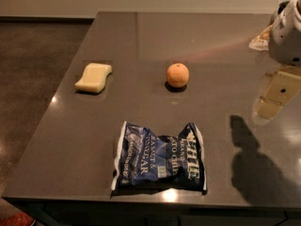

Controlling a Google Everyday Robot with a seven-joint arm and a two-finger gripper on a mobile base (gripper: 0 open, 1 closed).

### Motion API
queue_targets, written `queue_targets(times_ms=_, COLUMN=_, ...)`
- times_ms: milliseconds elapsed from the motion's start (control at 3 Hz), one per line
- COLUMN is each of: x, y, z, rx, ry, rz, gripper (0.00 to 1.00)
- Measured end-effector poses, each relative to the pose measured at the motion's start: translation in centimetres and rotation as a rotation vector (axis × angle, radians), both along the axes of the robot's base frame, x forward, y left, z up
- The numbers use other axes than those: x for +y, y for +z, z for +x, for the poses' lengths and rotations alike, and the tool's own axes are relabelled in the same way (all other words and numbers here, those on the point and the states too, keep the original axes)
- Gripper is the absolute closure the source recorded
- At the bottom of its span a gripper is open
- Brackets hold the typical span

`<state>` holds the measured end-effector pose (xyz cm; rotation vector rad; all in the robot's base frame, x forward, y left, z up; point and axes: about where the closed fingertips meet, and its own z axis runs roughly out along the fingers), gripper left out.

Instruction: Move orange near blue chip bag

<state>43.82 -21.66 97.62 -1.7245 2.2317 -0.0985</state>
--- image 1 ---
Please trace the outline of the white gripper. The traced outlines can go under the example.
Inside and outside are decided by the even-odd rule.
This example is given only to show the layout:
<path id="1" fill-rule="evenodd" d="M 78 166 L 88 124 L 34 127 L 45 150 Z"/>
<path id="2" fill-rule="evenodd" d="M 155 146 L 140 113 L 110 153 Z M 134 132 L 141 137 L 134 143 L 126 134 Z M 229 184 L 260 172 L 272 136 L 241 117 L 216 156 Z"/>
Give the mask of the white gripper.
<path id="1" fill-rule="evenodd" d="M 250 49 L 268 51 L 280 64 L 301 66 L 301 0 L 281 3 L 273 25 L 267 26 L 249 44 Z M 299 70 L 278 70 L 260 97 L 255 114 L 271 120 L 301 91 Z"/>

